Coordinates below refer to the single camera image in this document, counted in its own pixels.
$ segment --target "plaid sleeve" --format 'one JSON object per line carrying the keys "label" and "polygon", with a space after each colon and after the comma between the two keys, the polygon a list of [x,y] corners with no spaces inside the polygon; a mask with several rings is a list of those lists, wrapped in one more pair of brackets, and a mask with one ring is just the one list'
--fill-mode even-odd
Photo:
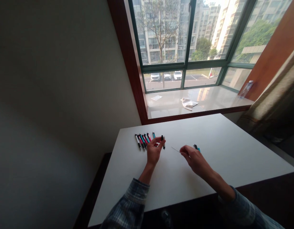
{"label": "plaid sleeve", "polygon": [[149,187],[133,178],[128,190],[112,208],[100,228],[140,228]]}
{"label": "plaid sleeve", "polygon": [[232,202],[225,203],[218,196],[222,204],[222,215],[238,226],[250,226],[252,228],[283,228],[279,223],[264,214],[258,207],[251,203],[247,198],[241,195],[234,187],[235,199]]}

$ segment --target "plastic bottle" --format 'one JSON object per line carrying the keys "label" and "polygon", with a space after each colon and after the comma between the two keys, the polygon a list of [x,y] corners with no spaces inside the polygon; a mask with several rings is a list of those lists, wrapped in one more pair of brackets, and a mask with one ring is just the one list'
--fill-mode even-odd
{"label": "plastic bottle", "polygon": [[252,85],[253,85],[253,81],[250,80],[250,81],[246,84],[246,86],[243,88],[242,92],[241,92],[240,95],[239,95],[241,99],[243,99],[243,98],[246,96],[246,94],[248,93],[248,91],[250,90],[250,88],[252,87]]}

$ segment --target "parking lot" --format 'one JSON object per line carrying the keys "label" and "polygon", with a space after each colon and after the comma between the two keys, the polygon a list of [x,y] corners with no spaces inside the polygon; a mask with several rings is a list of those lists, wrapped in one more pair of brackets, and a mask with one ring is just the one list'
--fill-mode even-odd
{"label": "parking lot", "polygon": [[[181,80],[173,79],[173,75],[171,76],[171,80],[165,79],[164,85],[163,80],[161,81],[151,81],[150,75],[145,76],[145,86],[147,91],[156,91],[163,89],[173,89],[181,87]],[[202,74],[191,74],[186,75],[185,77],[185,87],[196,87],[202,85],[210,85],[215,84],[218,77],[208,79]]]}

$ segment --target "white table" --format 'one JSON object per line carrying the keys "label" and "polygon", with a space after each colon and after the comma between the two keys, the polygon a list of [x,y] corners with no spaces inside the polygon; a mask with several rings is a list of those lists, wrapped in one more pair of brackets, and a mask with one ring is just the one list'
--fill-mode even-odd
{"label": "white table", "polygon": [[294,172],[294,167],[221,114],[131,127],[119,131],[89,226],[101,224],[143,171],[147,153],[135,133],[165,135],[166,149],[154,170],[145,211],[213,194],[215,191],[188,166],[179,150],[196,144],[225,181],[239,187]]}

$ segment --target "windowsill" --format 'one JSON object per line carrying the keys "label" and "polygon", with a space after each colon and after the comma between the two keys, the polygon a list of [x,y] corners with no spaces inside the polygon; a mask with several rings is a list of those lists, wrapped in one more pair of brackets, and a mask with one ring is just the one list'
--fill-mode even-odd
{"label": "windowsill", "polygon": [[[157,95],[162,97],[157,101],[151,99]],[[182,98],[191,99],[198,102],[198,104],[192,108],[192,111],[189,111],[183,107]],[[249,107],[254,103],[254,101],[248,99],[240,99],[237,93],[221,86],[150,93],[146,94],[146,99],[148,119],[216,111],[226,108]]]}

